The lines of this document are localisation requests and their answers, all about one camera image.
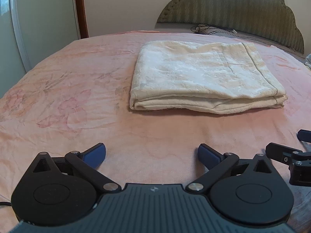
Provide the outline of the green upholstered headboard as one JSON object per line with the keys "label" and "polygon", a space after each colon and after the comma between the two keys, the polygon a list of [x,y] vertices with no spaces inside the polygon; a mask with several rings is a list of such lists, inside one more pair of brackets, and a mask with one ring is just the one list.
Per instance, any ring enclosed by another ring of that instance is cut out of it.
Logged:
{"label": "green upholstered headboard", "polygon": [[171,0],[158,23],[231,28],[304,53],[304,39],[285,0]]}

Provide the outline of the cream white pants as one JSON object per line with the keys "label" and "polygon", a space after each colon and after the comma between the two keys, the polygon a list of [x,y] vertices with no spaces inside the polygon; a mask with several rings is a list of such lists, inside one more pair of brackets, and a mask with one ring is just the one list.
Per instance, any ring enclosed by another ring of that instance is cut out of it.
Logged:
{"label": "cream white pants", "polygon": [[227,115],[281,108],[286,100],[283,85],[252,43],[152,41],[138,54],[129,105]]}

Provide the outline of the striped grey pillow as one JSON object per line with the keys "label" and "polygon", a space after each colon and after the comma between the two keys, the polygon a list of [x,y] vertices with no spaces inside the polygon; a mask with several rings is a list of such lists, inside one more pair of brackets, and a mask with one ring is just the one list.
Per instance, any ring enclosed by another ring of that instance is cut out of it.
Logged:
{"label": "striped grey pillow", "polygon": [[294,56],[298,60],[305,61],[306,56],[301,54],[300,52],[295,51],[292,48],[286,47],[284,45],[281,45],[277,42],[271,41],[269,39],[259,37],[252,34],[237,32],[236,30],[231,29],[222,29],[222,28],[216,28],[209,25],[195,25],[191,27],[191,31],[196,34],[203,34],[203,35],[215,35],[215,36],[222,36],[222,37],[228,37],[228,38],[234,38],[234,39],[240,39],[243,41],[249,41],[256,44],[262,44],[264,46],[275,46],[284,52]]}

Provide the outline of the brown wooden wardrobe frame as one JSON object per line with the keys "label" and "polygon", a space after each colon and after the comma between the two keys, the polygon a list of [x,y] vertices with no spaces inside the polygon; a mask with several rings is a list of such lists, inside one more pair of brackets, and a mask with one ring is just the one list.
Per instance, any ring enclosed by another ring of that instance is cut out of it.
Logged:
{"label": "brown wooden wardrobe frame", "polygon": [[88,38],[89,32],[86,22],[84,0],[75,0],[76,15],[78,19],[79,34],[81,38]]}

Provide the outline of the pink bed blanket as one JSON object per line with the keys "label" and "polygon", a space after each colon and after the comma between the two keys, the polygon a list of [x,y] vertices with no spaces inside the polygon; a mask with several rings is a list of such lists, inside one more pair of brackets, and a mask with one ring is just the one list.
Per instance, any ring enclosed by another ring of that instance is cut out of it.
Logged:
{"label": "pink bed blanket", "polygon": [[304,149],[296,134],[310,129],[310,70],[294,57],[258,45],[286,90],[283,108],[211,115],[189,110],[132,111],[132,75],[150,41],[200,44],[233,39],[186,33],[128,32],[74,41],[37,64],[1,99],[1,199],[35,156],[64,156],[104,143],[100,172],[125,183],[187,184],[204,173],[197,147],[253,158],[270,142]]}

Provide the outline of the sliding glass wardrobe door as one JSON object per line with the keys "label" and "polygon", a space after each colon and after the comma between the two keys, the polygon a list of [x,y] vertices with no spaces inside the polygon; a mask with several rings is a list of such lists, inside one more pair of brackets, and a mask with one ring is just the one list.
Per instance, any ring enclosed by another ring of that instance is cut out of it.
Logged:
{"label": "sliding glass wardrobe door", "polygon": [[79,38],[74,0],[1,0],[1,95]]}

